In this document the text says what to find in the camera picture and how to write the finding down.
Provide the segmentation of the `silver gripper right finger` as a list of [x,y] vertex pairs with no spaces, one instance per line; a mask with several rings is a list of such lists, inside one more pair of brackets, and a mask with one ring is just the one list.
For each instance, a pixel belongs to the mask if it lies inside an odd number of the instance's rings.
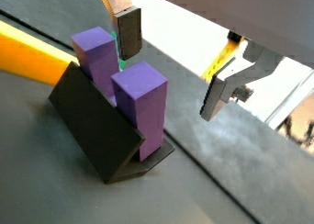
[[264,48],[252,40],[239,56],[233,56],[215,72],[208,81],[208,89],[200,110],[201,118],[208,121],[215,114],[217,102],[227,103],[231,97],[245,102],[252,91],[245,84],[268,76],[276,69],[283,56]]

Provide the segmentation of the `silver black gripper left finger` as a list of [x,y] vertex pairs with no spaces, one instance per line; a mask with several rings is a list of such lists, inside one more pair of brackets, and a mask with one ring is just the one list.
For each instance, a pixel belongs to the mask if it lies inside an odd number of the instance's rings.
[[130,0],[101,0],[117,35],[120,58],[125,61],[141,49],[141,9]]

